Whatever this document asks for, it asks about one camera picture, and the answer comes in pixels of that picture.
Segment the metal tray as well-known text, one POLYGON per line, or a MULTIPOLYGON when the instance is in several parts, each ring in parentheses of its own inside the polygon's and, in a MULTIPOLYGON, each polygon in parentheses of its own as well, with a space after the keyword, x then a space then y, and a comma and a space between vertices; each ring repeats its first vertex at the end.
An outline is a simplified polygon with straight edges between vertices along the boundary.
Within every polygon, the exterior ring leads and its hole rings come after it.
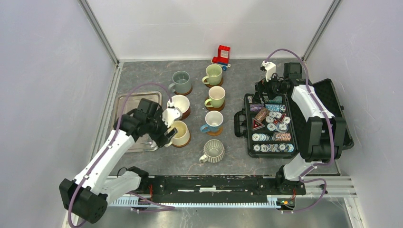
POLYGON ((132 136, 135 143, 128 152, 147 152, 158 149, 156 143, 145 133, 148 117, 162 113, 162 94, 147 92, 121 95, 116 100, 115 123, 112 130, 122 130, 125 136, 132 136))

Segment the white bowl mug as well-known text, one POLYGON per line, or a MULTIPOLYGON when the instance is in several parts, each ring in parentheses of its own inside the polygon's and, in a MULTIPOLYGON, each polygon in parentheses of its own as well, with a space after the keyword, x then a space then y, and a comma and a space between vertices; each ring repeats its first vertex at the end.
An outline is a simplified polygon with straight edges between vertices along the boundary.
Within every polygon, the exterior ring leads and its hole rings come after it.
POLYGON ((190 108, 190 101, 184 95, 174 95, 167 102, 167 107, 178 108, 183 114, 188 108, 190 108))

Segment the cream ribbed mug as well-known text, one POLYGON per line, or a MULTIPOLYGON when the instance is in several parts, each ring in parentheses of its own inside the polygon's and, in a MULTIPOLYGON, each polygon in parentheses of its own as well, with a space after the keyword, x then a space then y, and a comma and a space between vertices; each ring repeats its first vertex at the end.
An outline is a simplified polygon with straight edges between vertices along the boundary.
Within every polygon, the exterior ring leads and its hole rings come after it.
POLYGON ((173 135, 173 137, 171 138, 169 143, 165 145, 165 147, 171 146, 173 141, 175 142, 175 144, 183 144, 191 135, 186 123, 182 121, 173 122, 167 133, 175 133, 175 135, 173 135))

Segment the grey-green mug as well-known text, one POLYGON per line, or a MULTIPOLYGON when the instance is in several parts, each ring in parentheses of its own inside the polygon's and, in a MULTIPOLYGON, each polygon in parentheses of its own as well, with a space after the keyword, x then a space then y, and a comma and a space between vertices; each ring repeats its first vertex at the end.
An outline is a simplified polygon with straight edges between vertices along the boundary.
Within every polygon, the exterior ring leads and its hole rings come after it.
POLYGON ((192 90, 192 83, 190 81, 190 75, 186 71, 177 71, 172 76, 172 83, 168 86, 168 89, 177 94, 188 94, 192 90))

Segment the light green mug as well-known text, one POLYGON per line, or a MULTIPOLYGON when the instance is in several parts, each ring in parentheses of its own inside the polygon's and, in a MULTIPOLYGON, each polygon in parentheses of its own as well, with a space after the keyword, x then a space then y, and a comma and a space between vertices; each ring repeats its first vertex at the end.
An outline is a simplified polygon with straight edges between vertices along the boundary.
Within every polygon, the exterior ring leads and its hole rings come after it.
POLYGON ((225 101, 225 89, 221 86, 213 86, 209 89, 208 98, 205 100, 204 105, 207 108, 220 108, 225 101))

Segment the blue white mug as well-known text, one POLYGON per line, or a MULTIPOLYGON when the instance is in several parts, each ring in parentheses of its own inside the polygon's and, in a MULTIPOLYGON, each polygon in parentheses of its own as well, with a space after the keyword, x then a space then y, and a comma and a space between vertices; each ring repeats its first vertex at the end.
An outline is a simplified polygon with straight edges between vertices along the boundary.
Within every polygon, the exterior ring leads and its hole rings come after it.
POLYGON ((206 124, 200 128, 202 133, 216 133, 223 123, 223 115, 218 111, 209 111, 205 116, 206 124))

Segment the light wooden coaster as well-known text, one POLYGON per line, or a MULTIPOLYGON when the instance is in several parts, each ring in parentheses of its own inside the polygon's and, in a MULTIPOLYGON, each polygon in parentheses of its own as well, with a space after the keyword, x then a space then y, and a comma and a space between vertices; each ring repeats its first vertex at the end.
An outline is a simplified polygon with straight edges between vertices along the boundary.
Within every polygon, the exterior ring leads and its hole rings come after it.
POLYGON ((223 132, 223 126, 221 126, 216 132, 209 131, 207 132, 207 134, 211 136, 217 136, 220 135, 222 132, 223 132))

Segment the grey ribbed mug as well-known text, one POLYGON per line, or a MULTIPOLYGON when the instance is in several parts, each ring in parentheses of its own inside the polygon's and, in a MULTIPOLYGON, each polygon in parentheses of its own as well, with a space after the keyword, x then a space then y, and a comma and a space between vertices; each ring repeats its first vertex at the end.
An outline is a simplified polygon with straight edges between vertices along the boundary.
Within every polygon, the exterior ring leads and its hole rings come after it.
POLYGON ((221 141, 211 139, 207 141, 203 147, 203 155, 199 158, 199 162, 218 163, 225 156, 225 149, 221 141))

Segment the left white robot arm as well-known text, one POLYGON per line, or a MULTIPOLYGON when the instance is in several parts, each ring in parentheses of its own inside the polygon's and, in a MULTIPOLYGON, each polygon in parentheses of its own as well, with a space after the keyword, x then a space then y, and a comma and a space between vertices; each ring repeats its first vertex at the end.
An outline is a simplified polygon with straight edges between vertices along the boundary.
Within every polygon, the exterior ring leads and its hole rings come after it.
POLYGON ((75 178, 64 179, 59 185, 69 225, 75 227, 72 214, 94 224, 104 215, 107 206, 121 196, 134 190, 145 193, 149 189, 149 174, 137 167, 129 168, 115 180, 106 179, 121 157, 143 135, 149 135, 157 148, 170 146, 178 132, 171 125, 181 117, 182 112, 172 101, 163 109, 160 104, 144 98, 135 109, 123 113, 89 164, 75 178))

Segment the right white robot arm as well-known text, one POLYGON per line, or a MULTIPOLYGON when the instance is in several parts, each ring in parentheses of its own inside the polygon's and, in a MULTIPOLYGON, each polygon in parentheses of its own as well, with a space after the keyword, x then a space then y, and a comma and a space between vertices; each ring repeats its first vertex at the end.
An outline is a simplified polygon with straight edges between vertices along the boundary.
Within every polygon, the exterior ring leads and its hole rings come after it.
POLYGON ((294 185, 303 183, 304 177, 318 167, 330 166, 342 151, 346 121, 334 116, 322 103, 307 76, 304 79, 279 77, 276 65, 268 60, 260 69, 265 77, 255 84, 256 95, 272 99, 288 95, 299 107, 306 124, 299 138, 299 154, 276 173, 274 186, 286 194, 294 185))

